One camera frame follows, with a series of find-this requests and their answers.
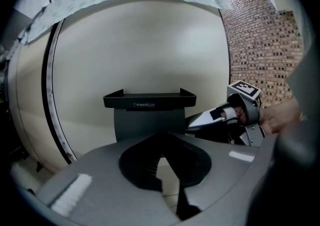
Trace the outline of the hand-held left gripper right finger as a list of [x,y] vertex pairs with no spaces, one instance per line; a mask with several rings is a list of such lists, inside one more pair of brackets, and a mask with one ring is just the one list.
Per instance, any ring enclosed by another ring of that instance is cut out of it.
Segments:
[[168,133],[166,156],[180,178],[177,214],[164,222],[246,222],[265,175],[265,144],[227,144]]

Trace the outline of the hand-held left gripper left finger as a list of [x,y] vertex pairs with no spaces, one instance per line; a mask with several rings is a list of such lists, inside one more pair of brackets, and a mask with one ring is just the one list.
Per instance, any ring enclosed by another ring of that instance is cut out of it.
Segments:
[[180,223],[160,191],[138,188],[120,171],[121,154],[146,138],[142,135],[87,152],[50,178],[36,192],[36,197],[51,207],[78,175],[88,175],[90,185],[67,216],[78,225],[172,226]]

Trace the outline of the person's right hand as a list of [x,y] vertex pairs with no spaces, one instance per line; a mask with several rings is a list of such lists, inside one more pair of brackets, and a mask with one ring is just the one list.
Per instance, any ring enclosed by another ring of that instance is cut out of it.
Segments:
[[239,119],[239,122],[242,124],[242,125],[246,125],[247,123],[247,113],[246,111],[242,108],[242,107],[235,107],[234,108],[235,112],[236,112],[236,115]]

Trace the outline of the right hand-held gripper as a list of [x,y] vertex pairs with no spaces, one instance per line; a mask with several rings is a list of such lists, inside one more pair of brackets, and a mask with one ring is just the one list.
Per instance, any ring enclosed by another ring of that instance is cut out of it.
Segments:
[[[187,117],[186,133],[212,142],[259,147],[265,137],[260,121],[261,89],[238,80],[227,86],[227,102]],[[240,107],[244,123],[238,121]]]

